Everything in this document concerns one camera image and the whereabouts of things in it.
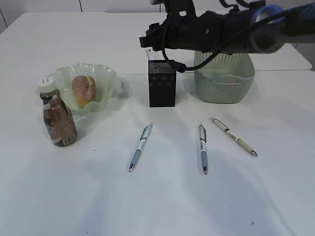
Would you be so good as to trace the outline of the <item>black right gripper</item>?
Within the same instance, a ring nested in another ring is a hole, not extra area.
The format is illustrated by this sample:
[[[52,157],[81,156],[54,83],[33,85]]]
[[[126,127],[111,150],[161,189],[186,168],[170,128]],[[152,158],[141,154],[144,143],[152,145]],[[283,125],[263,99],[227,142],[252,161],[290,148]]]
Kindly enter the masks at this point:
[[[160,51],[183,49],[204,51],[204,16],[178,16],[167,18],[162,24],[153,23],[146,30],[146,35],[139,38],[140,47]]]

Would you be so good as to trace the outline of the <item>blue black right robot arm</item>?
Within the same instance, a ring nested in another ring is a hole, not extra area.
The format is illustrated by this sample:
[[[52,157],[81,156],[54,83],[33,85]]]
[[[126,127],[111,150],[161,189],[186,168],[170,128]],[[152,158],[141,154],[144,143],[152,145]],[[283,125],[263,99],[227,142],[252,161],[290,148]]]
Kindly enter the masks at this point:
[[[142,48],[182,49],[213,53],[271,54],[285,43],[314,43],[315,5],[283,10],[265,1],[233,5],[227,14],[206,11],[197,16],[191,0],[161,1],[167,12],[162,24],[149,26]]]

